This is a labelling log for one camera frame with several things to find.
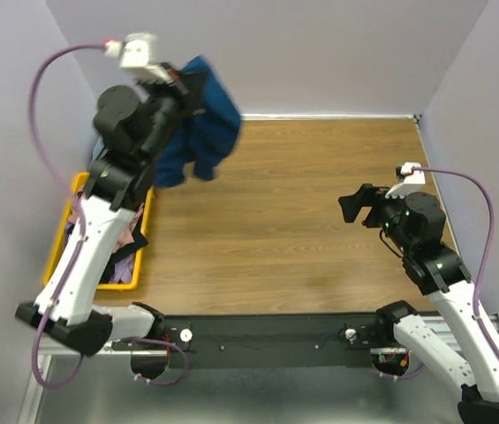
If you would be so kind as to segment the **dark blue t-shirt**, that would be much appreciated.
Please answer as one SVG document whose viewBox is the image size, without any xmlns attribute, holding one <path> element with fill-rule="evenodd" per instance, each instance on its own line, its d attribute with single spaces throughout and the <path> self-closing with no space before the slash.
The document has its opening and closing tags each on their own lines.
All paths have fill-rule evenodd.
<svg viewBox="0 0 499 424">
<path fill-rule="evenodd" d="M 242 116 L 231 94 L 211 63 L 203 56 L 191 59 L 183 72 L 205 72 L 204 113 L 183 118 L 177 131 L 155 162 L 156 188 L 172 188 L 185 182 L 184 168 L 193 165 L 201 181 L 215 179 L 216 167 L 235 149 L 242 128 Z"/>
</svg>

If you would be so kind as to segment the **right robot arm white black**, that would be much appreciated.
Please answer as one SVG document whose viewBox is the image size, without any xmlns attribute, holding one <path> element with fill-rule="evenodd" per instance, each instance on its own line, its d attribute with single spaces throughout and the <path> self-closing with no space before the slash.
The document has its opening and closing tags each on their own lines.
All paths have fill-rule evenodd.
<svg viewBox="0 0 499 424">
<path fill-rule="evenodd" d="M 442 241 L 446 215 L 438 199 L 415 192 L 390 197 L 389 188 L 371 184 L 338 199 L 346 223 L 363 221 L 389 237 L 400 250 L 405 274 L 437 309 L 457 341 L 452 349 L 407 302 L 376 311 L 374 339 L 402 345 L 458 397 L 464 423 L 499 423 L 499 334 L 473 295 L 475 285 L 460 256 Z"/>
</svg>

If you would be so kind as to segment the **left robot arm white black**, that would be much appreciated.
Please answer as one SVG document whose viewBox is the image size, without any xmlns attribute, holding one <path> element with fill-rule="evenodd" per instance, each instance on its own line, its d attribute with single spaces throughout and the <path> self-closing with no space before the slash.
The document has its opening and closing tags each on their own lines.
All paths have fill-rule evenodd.
<svg viewBox="0 0 499 424">
<path fill-rule="evenodd" d="M 202 113 L 207 78 L 206 71 L 181 72 L 160 64 L 137 78 L 146 101 L 125 85 L 100 95 L 93 125 L 104 150 L 89 167 L 79 216 L 57 268 L 36 300 L 18 305 L 18 320 L 87 357 L 109 341 L 114 316 L 93 309 L 96 287 L 155 182 L 156 157 L 182 118 Z"/>
</svg>

